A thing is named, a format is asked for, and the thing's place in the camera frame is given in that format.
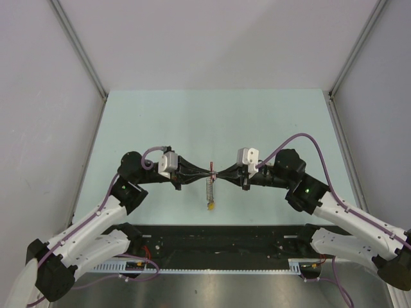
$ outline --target spring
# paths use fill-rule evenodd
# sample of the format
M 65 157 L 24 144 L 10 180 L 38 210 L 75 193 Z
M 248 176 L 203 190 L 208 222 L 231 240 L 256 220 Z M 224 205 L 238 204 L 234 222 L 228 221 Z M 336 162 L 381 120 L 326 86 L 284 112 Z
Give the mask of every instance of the spring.
M 207 185 L 207 201 L 208 203 L 214 202 L 214 194 L 213 194 L 213 181 L 211 178 L 207 178 L 205 181 Z

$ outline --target yellow object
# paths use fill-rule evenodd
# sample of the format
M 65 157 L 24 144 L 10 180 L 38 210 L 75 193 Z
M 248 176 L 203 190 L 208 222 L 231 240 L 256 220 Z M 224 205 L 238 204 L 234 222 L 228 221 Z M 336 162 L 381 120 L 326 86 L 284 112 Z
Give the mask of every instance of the yellow object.
M 208 210 L 214 210 L 214 206 L 215 206 L 215 203 L 214 203 L 214 202 L 209 202 L 209 203 L 207 204 L 207 209 L 208 209 Z

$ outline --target light blue table surface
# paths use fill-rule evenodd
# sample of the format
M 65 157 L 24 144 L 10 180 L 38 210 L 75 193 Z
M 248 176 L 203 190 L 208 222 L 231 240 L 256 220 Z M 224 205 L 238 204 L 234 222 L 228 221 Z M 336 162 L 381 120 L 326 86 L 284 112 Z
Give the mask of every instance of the light blue table surface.
M 193 164 L 216 170 L 231 166 L 237 150 L 253 147 L 264 159 L 289 136 L 306 132 L 323 151 L 339 195 L 354 204 L 342 156 L 319 89 L 114 91 L 109 95 L 74 215 L 92 210 L 107 192 L 122 156 L 152 146 L 171 145 Z M 306 172 L 325 182 L 313 144 L 299 138 L 289 145 L 307 162 Z M 148 158 L 158 160 L 161 152 Z M 128 216 L 138 224 L 297 225 L 328 224 L 294 211 L 286 190 L 215 182 L 216 208 L 207 210 L 206 180 L 176 191 L 169 184 L 148 184 L 149 195 Z

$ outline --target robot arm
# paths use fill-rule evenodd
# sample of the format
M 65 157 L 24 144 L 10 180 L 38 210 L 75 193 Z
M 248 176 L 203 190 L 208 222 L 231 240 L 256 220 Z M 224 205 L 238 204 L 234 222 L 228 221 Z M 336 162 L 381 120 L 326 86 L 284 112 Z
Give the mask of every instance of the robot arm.
M 237 163 L 237 170 L 245 170 L 240 176 L 244 190 L 249 190 L 251 184 L 279 187 L 284 181 L 288 189 L 286 200 L 295 210 L 326 219 L 351 234 L 333 234 L 308 225 L 299 235 L 302 247 L 357 262 L 376 271 L 386 283 L 405 291 L 411 289 L 410 232 L 391 226 L 336 197 L 330 186 L 305 173 L 306 163 L 295 150 L 279 151 L 274 165 L 265 165 L 258 172 L 252 166 L 258 156 L 250 159 L 251 152 L 258 153 L 255 149 L 241 149 L 238 153 L 238 157 L 248 157 Z M 270 180 L 258 181 L 266 175 Z
M 235 165 L 215 172 L 199 168 L 170 147 L 164 147 L 159 162 L 147 169 L 142 167 L 144 159 L 139 153 L 126 153 L 118 168 L 118 178 L 113 179 L 103 203 L 47 243 L 37 239 L 29 245 L 27 262 L 32 258 L 39 261 L 37 288 L 50 302 L 58 300 L 87 270 L 125 253 L 130 249 L 130 243 L 141 245 L 141 233 L 129 224 L 121 225 L 109 235 L 101 235 L 145 199 L 148 192 L 140 187 L 141 184 L 169 182 L 181 190 L 182 185 L 215 175 L 243 190 L 249 190 L 251 185 L 287 189 L 286 200 L 295 210 L 324 218 L 352 234 L 333 234 L 307 225 L 297 238 L 301 251 L 309 249 L 349 259 L 377 271 L 394 287 L 411 289 L 411 250 L 401 243 L 411 244 L 409 233 L 348 205 L 344 200 L 339 204 L 328 185 L 305 173 L 306 163 L 295 150 L 281 150 L 275 156 L 274 165 L 258 167 L 258 162 L 258 150 L 243 148 L 238 152 Z M 374 224 L 365 223 L 359 215 Z
M 142 235 L 128 223 L 102 235 L 146 198 L 148 192 L 139 184 L 170 182 L 181 190 L 181 185 L 210 176 L 210 171 L 189 163 L 170 147 L 165 148 L 160 161 L 149 170 L 142 168 L 141 158 L 137 152 L 124 155 L 102 203 L 48 242 L 36 239 L 28 246 L 26 262 L 32 258 L 39 262 L 35 285 L 50 302 L 63 297 L 89 269 L 127 252 L 130 243 L 134 251 L 140 249 Z

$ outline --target white wall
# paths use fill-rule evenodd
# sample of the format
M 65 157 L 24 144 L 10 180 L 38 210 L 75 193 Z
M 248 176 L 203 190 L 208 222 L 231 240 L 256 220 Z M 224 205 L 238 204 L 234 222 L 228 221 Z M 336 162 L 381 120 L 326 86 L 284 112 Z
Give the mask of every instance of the white wall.
M 329 90 L 377 0 L 61 0 L 110 90 Z
M 47 1 L 0 4 L 0 305 L 27 245 L 64 227 L 102 101 Z
M 391 1 L 336 104 L 372 214 L 411 228 L 411 1 Z

